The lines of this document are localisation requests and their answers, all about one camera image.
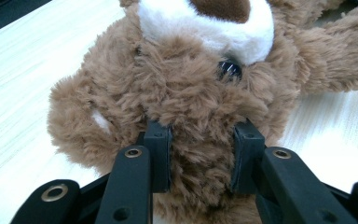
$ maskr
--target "table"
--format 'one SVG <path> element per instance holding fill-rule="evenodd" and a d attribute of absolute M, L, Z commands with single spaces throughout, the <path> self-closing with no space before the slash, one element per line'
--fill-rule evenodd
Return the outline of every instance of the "table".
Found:
<path fill-rule="evenodd" d="M 96 35 L 123 15 L 118 1 L 53 0 L 0 30 L 0 223 L 50 180 L 83 187 L 99 176 L 55 154 L 48 95 L 76 71 Z M 281 145 L 322 181 L 350 191 L 358 181 L 358 91 L 305 97 Z"/>

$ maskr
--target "brown nose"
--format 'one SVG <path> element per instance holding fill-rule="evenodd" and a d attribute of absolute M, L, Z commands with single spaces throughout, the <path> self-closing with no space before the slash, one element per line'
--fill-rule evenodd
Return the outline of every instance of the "brown nose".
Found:
<path fill-rule="evenodd" d="M 249 19 L 249 0 L 190 0 L 190 2 L 200 15 L 237 23 L 246 23 Z"/>

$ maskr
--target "stuffed animal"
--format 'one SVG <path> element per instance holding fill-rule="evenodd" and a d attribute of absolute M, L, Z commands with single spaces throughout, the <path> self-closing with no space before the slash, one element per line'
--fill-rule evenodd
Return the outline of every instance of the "stuffed animal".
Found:
<path fill-rule="evenodd" d="M 233 126 L 249 119 L 276 145 L 300 95 L 358 90 L 358 8 L 312 27 L 340 2 L 121 0 L 126 16 L 52 89 L 53 144 L 105 174 L 148 119 L 171 125 L 172 186 L 155 212 L 259 222 L 254 197 L 229 190 Z"/>

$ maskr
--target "white fur patch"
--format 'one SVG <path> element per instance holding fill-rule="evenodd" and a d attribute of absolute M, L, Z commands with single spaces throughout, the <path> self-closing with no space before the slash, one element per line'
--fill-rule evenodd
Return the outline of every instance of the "white fur patch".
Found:
<path fill-rule="evenodd" d="M 193 35 L 205 48 L 249 65 L 267 58 L 274 38 L 269 4 L 250 0 L 250 6 L 249 20 L 236 23 L 198 15 L 188 0 L 141 0 L 139 17 L 146 39 Z"/>
<path fill-rule="evenodd" d="M 101 114 L 100 111 L 98 111 L 97 109 L 93 109 L 91 117 L 95 120 L 98 126 L 100 126 L 100 128 L 103 129 L 105 133 L 110 134 L 110 130 L 109 130 L 110 122 L 107 121 L 107 119 Z"/>

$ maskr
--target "black button eye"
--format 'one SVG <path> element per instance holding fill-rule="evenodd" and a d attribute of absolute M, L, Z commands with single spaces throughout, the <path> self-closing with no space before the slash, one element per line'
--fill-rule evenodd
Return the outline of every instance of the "black button eye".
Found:
<path fill-rule="evenodd" d="M 228 81 L 232 81 L 234 77 L 236 77 L 238 80 L 242 79 L 241 67 L 232 61 L 220 62 L 219 68 L 219 80 L 222 80 L 224 76 L 227 76 Z"/>

